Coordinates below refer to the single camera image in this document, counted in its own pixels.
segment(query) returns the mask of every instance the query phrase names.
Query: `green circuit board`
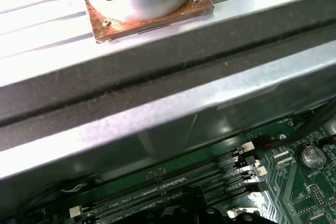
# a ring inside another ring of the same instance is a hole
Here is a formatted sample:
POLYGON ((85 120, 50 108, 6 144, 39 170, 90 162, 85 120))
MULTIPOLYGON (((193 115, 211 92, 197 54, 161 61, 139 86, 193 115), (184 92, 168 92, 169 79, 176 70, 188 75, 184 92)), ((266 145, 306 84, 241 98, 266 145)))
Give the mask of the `green circuit board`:
MULTIPOLYGON (((268 172, 262 180, 269 189, 262 193, 243 193, 241 188, 244 182, 239 179, 237 169, 232 169, 232 160, 225 157, 229 150, 259 135, 286 138, 297 127, 292 119, 270 123, 233 139, 41 206, 29 212, 28 218, 40 215, 43 218, 34 223, 47 224, 113 224, 139 211, 164 206, 178 199, 182 186, 191 185, 202 187, 208 203, 231 195, 214 205, 225 210, 256 207, 263 217, 280 224, 336 223, 335 146, 326 145, 323 148, 328 162, 318 172, 303 168, 297 156, 302 144, 315 144, 328 136, 325 129, 320 128, 301 141, 266 153, 260 163, 268 172), (224 189, 218 190, 219 183, 226 185, 224 189), (98 221, 82 221, 71 218, 71 210, 101 218, 98 221)), ((0 224, 15 224, 15 220, 0 221, 0 224)))
MULTIPOLYGON (((249 139, 258 134, 271 134, 274 137, 288 136, 294 131, 289 119, 264 126, 247 134, 249 139)), ((267 167, 267 194, 272 201, 268 209, 279 223, 335 223, 336 222, 336 174, 334 145, 323 148, 327 165, 317 172, 306 170, 298 163, 297 151, 304 143, 314 144, 326 137, 327 132, 320 128, 301 141, 269 151, 262 163, 267 167)))

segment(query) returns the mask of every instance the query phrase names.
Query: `motherboard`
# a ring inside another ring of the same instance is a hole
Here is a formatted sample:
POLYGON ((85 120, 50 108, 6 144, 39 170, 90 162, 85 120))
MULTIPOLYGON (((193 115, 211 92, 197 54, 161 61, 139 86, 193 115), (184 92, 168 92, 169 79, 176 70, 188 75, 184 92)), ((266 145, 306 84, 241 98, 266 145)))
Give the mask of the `motherboard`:
MULTIPOLYGON (((113 224, 140 212, 160 212, 179 201, 183 187, 200 186, 207 204, 232 218, 253 209, 280 224, 336 223, 336 146, 319 142, 329 136, 325 128, 260 158, 241 148, 259 137, 286 141, 311 114, 272 122, 90 189, 64 189, 63 199, 28 211, 24 221, 113 224)), ((15 223, 15 218, 0 221, 15 223)))

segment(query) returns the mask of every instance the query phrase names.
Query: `white wire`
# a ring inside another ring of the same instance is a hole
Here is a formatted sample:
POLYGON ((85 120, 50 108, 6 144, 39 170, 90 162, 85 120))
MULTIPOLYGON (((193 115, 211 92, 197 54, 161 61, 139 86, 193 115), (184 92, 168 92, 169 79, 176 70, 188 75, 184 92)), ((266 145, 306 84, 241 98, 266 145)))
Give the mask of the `white wire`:
POLYGON ((61 191, 63 193, 75 193, 75 192, 79 191, 80 189, 82 189, 83 187, 85 187, 86 185, 87 185, 86 183, 82 183, 82 184, 78 184, 73 189, 70 189, 70 190, 61 189, 61 191))

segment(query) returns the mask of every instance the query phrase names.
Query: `copper base plate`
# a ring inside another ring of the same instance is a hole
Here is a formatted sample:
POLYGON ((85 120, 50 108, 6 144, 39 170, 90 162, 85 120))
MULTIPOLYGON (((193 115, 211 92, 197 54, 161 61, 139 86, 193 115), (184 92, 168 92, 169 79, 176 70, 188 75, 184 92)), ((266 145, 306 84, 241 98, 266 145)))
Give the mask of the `copper base plate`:
POLYGON ((148 22, 121 22, 115 19, 107 19, 95 10, 88 0, 85 0, 85 3, 92 24, 93 35, 97 43, 110 42, 175 22, 211 14, 214 10, 211 0, 188 0, 180 9, 163 18, 148 22))

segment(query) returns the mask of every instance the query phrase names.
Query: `black cable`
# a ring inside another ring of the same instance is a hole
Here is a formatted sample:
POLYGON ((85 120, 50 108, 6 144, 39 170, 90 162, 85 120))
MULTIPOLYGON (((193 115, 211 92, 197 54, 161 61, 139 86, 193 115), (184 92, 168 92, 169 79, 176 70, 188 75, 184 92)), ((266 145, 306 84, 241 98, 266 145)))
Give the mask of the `black cable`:
POLYGON ((295 143, 298 140, 303 139, 307 135, 316 131, 319 127, 322 127, 325 123, 330 121, 336 116, 336 96, 334 96, 325 105, 322 105, 314 116, 306 121, 301 127, 299 127, 294 133, 288 136, 284 140, 276 140, 264 145, 265 149, 278 148, 283 145, 295 143))

